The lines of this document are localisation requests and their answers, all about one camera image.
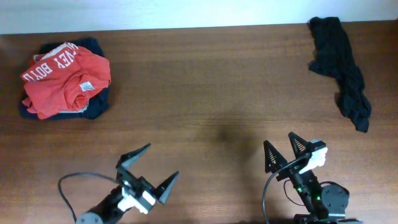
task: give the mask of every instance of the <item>crumpled black garment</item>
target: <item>crumpled black garment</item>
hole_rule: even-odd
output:
[[[337,80],[340,86],[337,106],[344,117],[350,118],[357,131],[366,133],[372,108],[363,95],[365,83],[355,65],[349,39],[340,20],[337,17],[314,17],[309,28],[317,50],[309,70]]]

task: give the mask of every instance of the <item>printed lettering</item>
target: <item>printed lettering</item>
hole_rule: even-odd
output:
[[[74,50],[74,49],[79,49],[79,48],[78,48],[75,44],[73,44],[73,43],[68,43],[67,45],[68,45],[68,47],[71,48],[72,50]]]
[[[57,58],[54,59],[57,63],[58,63],[58,68],[65,68],[65,66],[63,66]]]
[[[69,58],[69,61],[70,62],[73,62],[73,58],[75,58],[75,56],[73,56],[71,53],[69,53],[69,51],[65,51],[65,53],[67,53],[67,56],[68,56],[68,58]]]
[[[41,77],[40,75],[36,75],[33,71],[30,71],[32,75],[36,76],[36,80],[39,81],[41,80],[43,77]]]
[[[62,59],[63,62],[66,63],[66,64],[65,64],[66,67],[70,65],[70,62],[68,61],[68,59],[67,59],[66,56],[65,56],[65,53],[60,54],[58,57],[59,57],[60,59]]]
[[[34,79],[28,74],[26,73],[25,75],[23,75],[22,77],[24,77],[26,80],[30,81],[27,77],[29,77],[31,80],[34,81]]]
[[[43,63],[43,64],[41,65],[41,67],[43,68],[43,70],[44,70],[47,74],[52,73],[52,69],[47,65],[47,63]]]
[[[41,68],[41,67],[37,67],[36,68],[36,72],[38,72],[41,76],[43,76],[43,77],[46,77],[47,76],[47,74],[46,74],[46,72],[43,70],[43,68]]]

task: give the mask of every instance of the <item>wood grain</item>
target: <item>wood grain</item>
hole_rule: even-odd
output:
[[[72,223],[58,178],[114,176],[119,156],[147,142],[131,171],[154,185],[176,170],[180,178],[167,205],[131,210],[121,223],[262,222],[262,142],[291,160],[289,131],[327,143],[315,174],[350,190],[348,217],[397,223],[398,23],[343,26],[373,106],[366,134],[340,114],[336,82],[308,71],[314,45],[305,24],[0,36],[0,223]],[[22,119],[27,59],[41,44],[87,36],[111,62],[110,109],[94,121]],[[77,213],[114,187],[92,178],[63,186]],[[276,181],[267,203],[274,218],[305,212]]]

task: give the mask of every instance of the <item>dark blue fabric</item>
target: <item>dark blue fabric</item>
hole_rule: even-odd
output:
[[[358,131],[366,133],[372,107],[363,94],[365,82],[360,69],[355,65],[353,51],[340,20],[337,17],[314,17],[310,20],[309,27],[317,49],[315,61],[309,69],[337,80],[340,86],[337,106],[343,116],[350,118]]]
[[[104,57],[104,52],[102,51],[100,45],[98,44],[98,41],[95,38],[89,37],[85,39],[74,40],[71,41],[71,43],[74,43],[80,47],[84,47],[93,52],[94,54]],[[61,44],[62,43],[45,44],[41,46],[39,54],[49,53],[52,49],[58,47]],[[95,119],[109,108],[108,94],[109,94],[109,88],[104,88],[103,90],[101,90],[97,95],[95,95],[89,100],[87,109],[82,113],[59,113],[47,119],[49,120],[60,120],[60,119],[71,119],[71,118]],[[26,93],[24,93],[22,99],[25,98],[27,98]],[[22,100],[21,103],[19,104],[19,112],[23,118],[39,119],[37,117],[37,114],[30,113],[27,111],[27,107],[22,103]]]

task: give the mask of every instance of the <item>wire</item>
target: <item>wire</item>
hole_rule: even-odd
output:
[[[266,185],[264,186],[264,190],[262,191],[262,212],[264,214],[264,219],[266,220],[266,223],[269,224],[269,220],[267,217],[267,211],[266,211],[266,193],[267,193],[267,188],[269,183],[271,182],[272,178],[274,178],[276,175],[278,175],[279,172],[282,172],[284,169],[289,168],[293,165],[295,165],[296,163],[298,163],[301,160],[307,159],[307,157],[303,156],[303,157],[299,157],[298,159],[288,163],[286,166],[284,166],[283,168],[279,169],[277,172],[273,173],[267,180]]]
[[[301,205],[301,204],[299,204],[299,203],[294,202],[294,201],[287,195],[287,192],[286,192],[286,183],[287,183],[288,181],[291,181],[291,180],[285,180],[285,182],[284,182],[284,191],[285,191],[285,195],[286,195],[287,199],[290,200],[290,201],[291,201],[293,204],[295,204],[295,205],[298,205],[298,206],[305,206],[305,205]]]
[[[68,199],[65,197],[65,195],[64,195],[63,192],[62,192],[61,182],[62,182],[63,180],[65,180],[65,179],[69,178],[69,177],[77,177],[77,176],[92,176],[92,177],[99,177],[99,178],[102,178],[102,179],[109,180],[110,182],[112,182],[112,183],[114,183],[114,184],[118,184],[118,185],[123,185],[123,186],[124,186],[123,183],[117,181],[116,179],[114,179],[114,178],[112,178],[112,177],[108,177],[108,176],[105,176],[105,175],[103,175],[103,174],[98,174],[98,173],[94,173],[94,172],[76,172],[76,173],[67,174],[67,175],[64,175],[63,177],[61,177],[61,178],[58,180],[58,191],[59,191],[59,193],[60,193],[60,195],[61,195],[61,198],[65,201],[66,205],[68,206],[68,208],[69,208],[69,210],[70,210],[70,213],[72,214],[73,221],[74,221],[75,223],[76,223],[76,215],[75,215],[75,212],[73,211],[73,208],[72,208],[72,206],[70,205]]]

